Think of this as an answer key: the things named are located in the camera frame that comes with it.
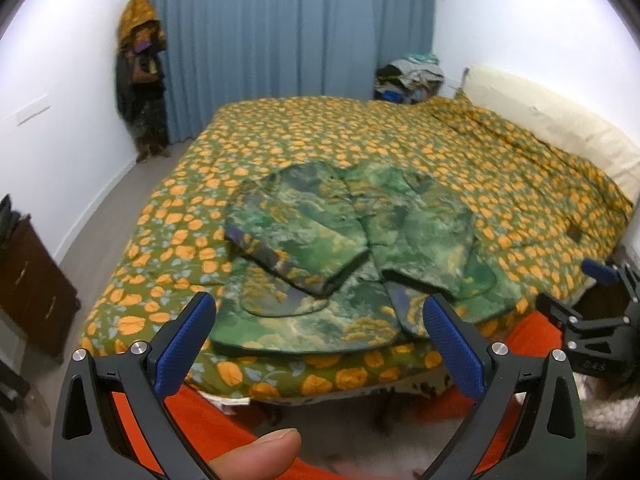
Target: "floral bedspread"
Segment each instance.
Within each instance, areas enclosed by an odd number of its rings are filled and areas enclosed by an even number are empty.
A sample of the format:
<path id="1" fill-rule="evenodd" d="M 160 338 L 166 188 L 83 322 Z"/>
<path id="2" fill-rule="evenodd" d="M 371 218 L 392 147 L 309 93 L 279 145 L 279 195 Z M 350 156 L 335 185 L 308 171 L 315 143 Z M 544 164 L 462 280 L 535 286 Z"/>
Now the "floral bedspread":
<path id="1" fill-rule="evenodd" d="M 414 106 L 329 97 L 231 104 L 151 195 L 88 316 L 82 346 L 102 355 L 149 340 L 200 290 L 224 308 L 232 263 L 223 213 L 231 195 L 243 180 L 315 159 L 341 167 L 373 160 L 427 172 L 460 197 L 476 215 L 480 256 L 520 287 L 510 312 L 479 326 L 488 337 L 510 330 L 537 293 L 567 298 L 581 286 L 582 259 L 602 260 L 631 213 L 593 164 L 464 96 Z M 457 309 L 465 313 L 464 304 Z M 223 397 L 286 400 L 389 383 L 440 363 L 428 340 L 304 356 L 214 347 L 207 340 L 188 381 Z M 449 380 L 433 377 L 423 389 L 439 394 Z"/>

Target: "white wall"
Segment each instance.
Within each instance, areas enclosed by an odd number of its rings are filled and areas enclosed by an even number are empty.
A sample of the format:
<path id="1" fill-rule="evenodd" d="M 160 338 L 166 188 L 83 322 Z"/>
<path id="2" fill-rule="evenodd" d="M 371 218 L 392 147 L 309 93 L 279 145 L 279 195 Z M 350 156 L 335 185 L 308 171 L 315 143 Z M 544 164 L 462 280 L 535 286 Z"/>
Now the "white wall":
<path id="1" fill-rule="evenodd" d="M 0 196 L 31 213 L 57 260 L 135 158 L 114 97 L 127 1 L 26 0 L 0 39 Z M 15 113 L 45 95 L 50 108 L 17 126 Z"/>
<path id="2" fill-rule="evenodd" d="M 640 144 L 640 52 L 607 0 L 437 0 L 446 77 L 487 64 L 581 104 Z"/>

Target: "green jacket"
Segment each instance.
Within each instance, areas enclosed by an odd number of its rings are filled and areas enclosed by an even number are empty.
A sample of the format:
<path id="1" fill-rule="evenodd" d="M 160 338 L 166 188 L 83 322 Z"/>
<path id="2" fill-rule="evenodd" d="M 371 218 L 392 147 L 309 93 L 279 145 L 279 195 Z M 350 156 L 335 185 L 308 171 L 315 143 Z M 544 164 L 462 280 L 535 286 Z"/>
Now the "green jacket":
<path id="1" fill-rule="evenodd" d="M 428 174 L 369 163 L 290 166 L 244 183 L 225 236 L 238 256 L 213 341 L 344 352 L 425 338 L 429 294 L 478 322 L 519 288 L 480 256 L 474 216 Z"/>

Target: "brown cabinet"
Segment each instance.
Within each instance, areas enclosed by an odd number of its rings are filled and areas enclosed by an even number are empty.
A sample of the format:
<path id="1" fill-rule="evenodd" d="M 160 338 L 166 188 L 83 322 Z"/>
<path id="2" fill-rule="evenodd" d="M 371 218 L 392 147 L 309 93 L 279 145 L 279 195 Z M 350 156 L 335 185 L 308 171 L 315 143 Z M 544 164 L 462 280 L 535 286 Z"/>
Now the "brown cabinet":
<path id="1" fill-rule="evenodd" d="M 79 303 L 31 225 L 20 220 L 0 252 L 0 308 L 44 353 L 61 358 Z"/>

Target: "white wall switch plate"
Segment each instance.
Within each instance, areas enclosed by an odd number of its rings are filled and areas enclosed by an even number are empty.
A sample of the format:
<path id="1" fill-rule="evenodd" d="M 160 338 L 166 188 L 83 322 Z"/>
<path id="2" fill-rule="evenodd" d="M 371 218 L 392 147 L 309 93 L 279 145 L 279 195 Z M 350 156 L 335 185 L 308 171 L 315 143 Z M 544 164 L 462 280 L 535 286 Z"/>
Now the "white wall switch plate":
<path id="1" fill-rule="evenodd" d="M 26 105 L 23 109 L 15 113 L 15 121 L 18 126 L 24 124 L 29 119 L 33 119 L 36 115 L 40 115 L 43 111 L 51 106 L 49 94 L 35 100 L 33 103 Z"/>

